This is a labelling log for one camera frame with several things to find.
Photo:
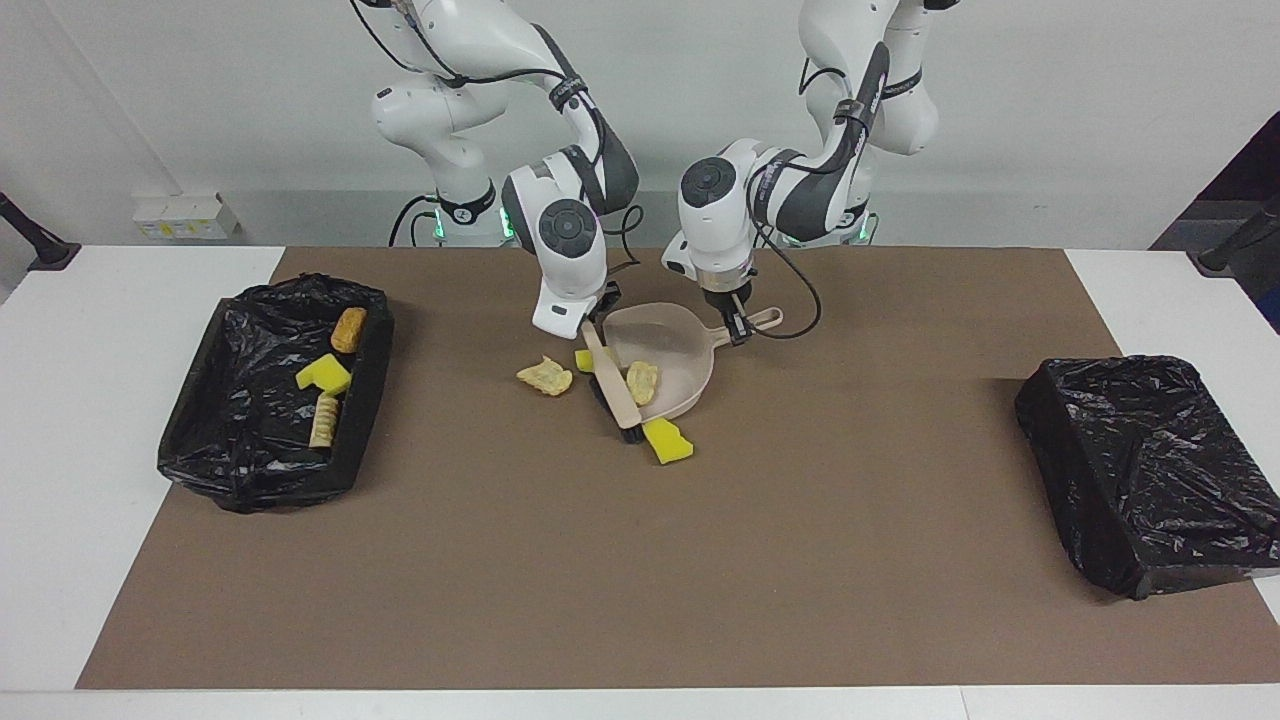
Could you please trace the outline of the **beige hand brush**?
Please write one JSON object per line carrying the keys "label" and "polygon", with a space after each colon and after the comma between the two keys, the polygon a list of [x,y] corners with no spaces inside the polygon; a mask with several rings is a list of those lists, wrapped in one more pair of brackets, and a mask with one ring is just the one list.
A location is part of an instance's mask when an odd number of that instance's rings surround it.
{"label": "beige hand brush", "polygon": [[582,320],[580,333],[591,354],[594,379],[600,386],[602,397],[620,428],[622,439],[628,445],[640,445],[644,441],[643,419],[618,363],[604,346],[594,323],[589,319]]}

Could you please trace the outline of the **beige plastic dustpan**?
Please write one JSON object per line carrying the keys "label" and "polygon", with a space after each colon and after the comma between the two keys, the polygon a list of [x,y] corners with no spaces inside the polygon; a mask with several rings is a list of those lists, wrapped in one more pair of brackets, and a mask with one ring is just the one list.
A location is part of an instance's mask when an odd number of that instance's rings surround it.
{"label": "beige plastic dustpan", "polygon": [[730,331],[707,327],[677,304],[641,304],[616,310],[602,325],[605,347],[627,369],[635,361],[659,369],[654,398],[640,418],[673,420],[699,401],[710,382],[716,350],[730,345]]}

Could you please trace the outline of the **brown oval bread roll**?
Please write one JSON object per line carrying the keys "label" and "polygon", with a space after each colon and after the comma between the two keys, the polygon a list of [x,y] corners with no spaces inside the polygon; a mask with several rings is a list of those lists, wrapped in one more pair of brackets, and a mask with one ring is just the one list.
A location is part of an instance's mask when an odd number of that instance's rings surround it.
{"label": "brown oval bread roll", "polygon": [[361,306],[346,307],[338,316],[330,334],[330,346],[338,354],[356,354],[364,336],[369,310]]}

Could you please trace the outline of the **brown table mat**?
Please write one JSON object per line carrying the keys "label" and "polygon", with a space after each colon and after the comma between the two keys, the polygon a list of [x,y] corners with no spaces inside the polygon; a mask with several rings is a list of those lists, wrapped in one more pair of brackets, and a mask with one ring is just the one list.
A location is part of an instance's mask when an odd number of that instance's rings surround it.
{"label": "brown table mat", "polygon": [[356,487],[296,512],[165,497],[78,684],[640,688],[1280,682],[1252,584],[1133,602],[1068,561],[1014,398],[1117,347],[1064,252],[836,249],[823,323],[724,348],[626,445],[529,320],[518,250],[292,249],[387,292]]}

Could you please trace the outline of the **white wall socket box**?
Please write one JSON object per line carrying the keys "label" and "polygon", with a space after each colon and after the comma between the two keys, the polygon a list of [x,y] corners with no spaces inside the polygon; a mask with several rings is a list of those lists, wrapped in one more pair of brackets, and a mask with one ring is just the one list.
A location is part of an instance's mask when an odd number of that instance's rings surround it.
{"label": "white wall socket box", "polygon": [[132,220],[147,240],[223,241],[241,228],[220,193],[137,197]]}

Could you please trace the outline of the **black bag lined bin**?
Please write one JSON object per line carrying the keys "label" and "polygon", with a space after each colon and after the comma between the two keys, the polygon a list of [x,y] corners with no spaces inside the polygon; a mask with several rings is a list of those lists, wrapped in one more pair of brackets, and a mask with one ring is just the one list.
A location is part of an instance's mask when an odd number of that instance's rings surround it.
{"label": "black bag lined bin", "polygon": [[[346,307],[367,309],[356,354],[330,334]],[[366,284],[303,274],[223,299],[200,341],[157,448],[169,480],[220,509],[259,512],[324,503],[353,488],[381,404],[394,318]],[[310,448],[321,391],[294,374],[334,354],[352,373],[332,448]]]}
{"label": "black bag lined bin", "polygon": [[1014,411],[1093,585],[1138,601],[1280,577],[1280,493],[1187,360],[1048,359]]}

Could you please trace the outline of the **wedge yellow sponge piece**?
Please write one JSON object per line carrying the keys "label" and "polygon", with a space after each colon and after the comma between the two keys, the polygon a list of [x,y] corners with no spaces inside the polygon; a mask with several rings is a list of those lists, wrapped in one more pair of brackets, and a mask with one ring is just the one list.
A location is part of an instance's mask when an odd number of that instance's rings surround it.
{"label": "wedge yellow sponge piece", "polygon": [[643,434],[660,465],[682,461],[694,455],[695,447],[681,429],[666,418],[654,418],[643,424]]}

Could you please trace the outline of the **L-shaped yellow sponge piece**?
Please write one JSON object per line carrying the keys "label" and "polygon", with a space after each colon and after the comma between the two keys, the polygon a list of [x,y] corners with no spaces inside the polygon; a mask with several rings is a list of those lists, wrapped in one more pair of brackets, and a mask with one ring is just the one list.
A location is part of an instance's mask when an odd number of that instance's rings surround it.
{"label": "L-shaped yellow sponge piece", "polygon": [[298,389],[319,388],[324,395],[343,395],[352,383],[352,373],[334,354],[325,354],[294,374]]}

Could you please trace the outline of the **jagged pale bread piece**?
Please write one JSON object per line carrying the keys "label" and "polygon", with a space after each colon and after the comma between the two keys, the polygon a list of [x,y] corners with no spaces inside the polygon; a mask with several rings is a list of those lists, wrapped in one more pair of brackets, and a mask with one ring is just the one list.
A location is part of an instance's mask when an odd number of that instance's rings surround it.
{"label": "jagged pale bread piece", "polygon": [[562,396],[573,383],[573,373],[547,355],[540,363],[516,372],[515,377],[548,397]]}

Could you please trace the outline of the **black stand foot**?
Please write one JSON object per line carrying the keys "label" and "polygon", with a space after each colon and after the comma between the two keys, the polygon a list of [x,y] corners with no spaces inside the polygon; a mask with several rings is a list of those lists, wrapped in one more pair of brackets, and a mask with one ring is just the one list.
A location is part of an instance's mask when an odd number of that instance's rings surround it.
{"label": "black stand foot", "polygon": [[31,219],[4,192],[0,192],[0,217],[35,250],[29,272],[63,270],[82,249],[81,243],[67,242]]}
{"label": "black stand foot", "polygon": [[1207,278],[1233,278],[1231,260],[1245,249],[1270,241],[1280,234],[1280,192],[1267,199],[1260,210],[1236,228],[1217,246],[1203,251],[1188,251],[1194,269]]}

